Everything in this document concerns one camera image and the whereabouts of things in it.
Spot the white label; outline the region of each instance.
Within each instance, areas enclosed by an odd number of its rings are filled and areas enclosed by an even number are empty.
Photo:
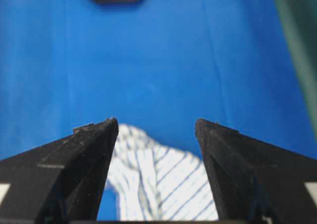
[[[0,205],[4,197],[6,196],[6,193],[8,192],[9,188],[10,188],[9,183],[0,183]]]
[[[307,182],[305,186],[317,206],[317,182]]]

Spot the blue backdrop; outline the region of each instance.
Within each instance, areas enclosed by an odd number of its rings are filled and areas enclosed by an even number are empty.
[[[203,117],[317,158],[273,0],[0,0],[0,109],[0,159],[112,116],[199,157]]]

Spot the striped cloth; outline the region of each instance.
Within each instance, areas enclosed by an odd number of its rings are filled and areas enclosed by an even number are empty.
[[[117,192],[122,221],[218,219],[203,162],[133,126],[119,126],[108,187]]]

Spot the blue surface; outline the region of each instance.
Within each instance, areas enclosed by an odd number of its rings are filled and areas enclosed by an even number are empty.
[[[0,8],[0,158],[112,116],[199,157],[203,117],[317,158],[273,0]]]

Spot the green panel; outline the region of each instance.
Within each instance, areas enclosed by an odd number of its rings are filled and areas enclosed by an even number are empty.
[[[317,137],[317,0],[275,0]]]

